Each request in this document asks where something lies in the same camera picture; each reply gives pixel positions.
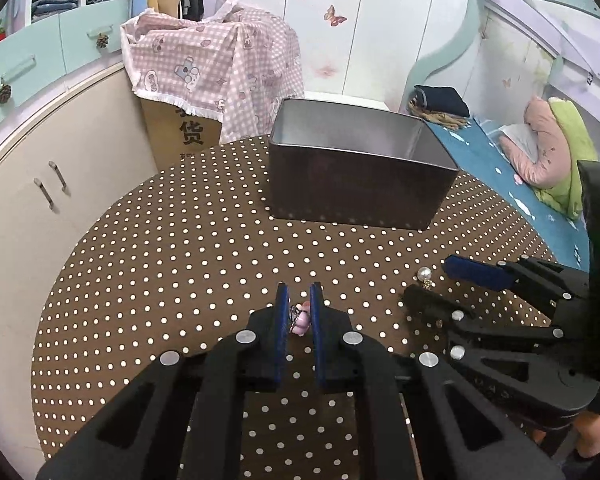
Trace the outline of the person's right hand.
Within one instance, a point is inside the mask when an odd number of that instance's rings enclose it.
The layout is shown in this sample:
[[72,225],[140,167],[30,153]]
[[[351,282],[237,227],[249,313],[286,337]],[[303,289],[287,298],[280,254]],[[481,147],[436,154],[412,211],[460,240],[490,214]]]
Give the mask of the person's right hand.
[[600,454],[600,415],[589,411],[582,412],[573,426],[579,434],[576,451],[585,460],[592,460]]

